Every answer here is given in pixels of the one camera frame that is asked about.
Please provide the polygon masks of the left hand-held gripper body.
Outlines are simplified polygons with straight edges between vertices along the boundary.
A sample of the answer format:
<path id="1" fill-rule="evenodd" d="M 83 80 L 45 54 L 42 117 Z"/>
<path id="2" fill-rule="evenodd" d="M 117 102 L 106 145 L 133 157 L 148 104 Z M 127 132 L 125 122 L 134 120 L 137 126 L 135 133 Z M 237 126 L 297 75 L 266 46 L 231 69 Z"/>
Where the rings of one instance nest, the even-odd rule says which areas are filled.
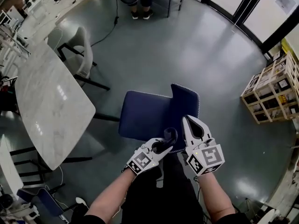
<path id="1" fill-rule="evenodd" d="M 139 175 L 149 169 L 152 169 L 159 165 L 161 159 L 161 153 L 157 154 L 155 151 L 157 147 L 162 147 L 162 143 L 152 144 L 150 139 L 146 143 L 142 144 L 137 150 L 135 150 L 133 156 L 127 162 L 129 167 L 135 175 Z"/>

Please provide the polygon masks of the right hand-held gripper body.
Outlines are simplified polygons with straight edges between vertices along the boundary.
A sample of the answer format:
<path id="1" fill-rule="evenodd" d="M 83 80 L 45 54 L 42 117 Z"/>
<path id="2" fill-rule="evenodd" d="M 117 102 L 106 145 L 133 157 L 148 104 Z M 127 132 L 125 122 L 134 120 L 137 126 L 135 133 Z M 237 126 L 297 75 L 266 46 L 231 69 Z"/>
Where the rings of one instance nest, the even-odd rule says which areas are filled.
<path id="1" fill-rule="evenodd" d="M 191 145 L 187 146 L 185 151 L 188 155 L 186 162 L 196 176 L 212 173 L 225 162 L 221 145 L 217 144 L 214 138 L 200 144 L 191 141 Z"/>

